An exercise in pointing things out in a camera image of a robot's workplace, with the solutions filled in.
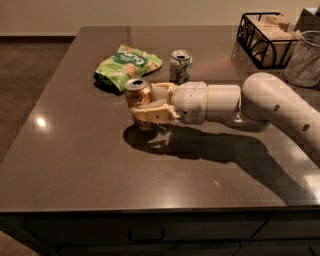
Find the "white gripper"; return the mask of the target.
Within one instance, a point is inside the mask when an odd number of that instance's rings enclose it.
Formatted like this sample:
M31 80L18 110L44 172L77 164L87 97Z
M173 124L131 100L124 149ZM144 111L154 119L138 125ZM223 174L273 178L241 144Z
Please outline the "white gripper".
M208 86L204 82L187 82L180 86L171 82L152 83L153 102L129 108L136 124L167 124L179 119L185 124L202 124L205 121Z

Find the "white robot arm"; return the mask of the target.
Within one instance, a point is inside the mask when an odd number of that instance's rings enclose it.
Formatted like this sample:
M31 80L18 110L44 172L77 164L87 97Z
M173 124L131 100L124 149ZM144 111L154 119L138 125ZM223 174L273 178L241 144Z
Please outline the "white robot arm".
M125 85L125 95L130 114L142 129L173 120L184 124L219 122L232 129L257 132L273 125L314 163L320 161L320 112L271 74L255 73L241 86L131 79Z

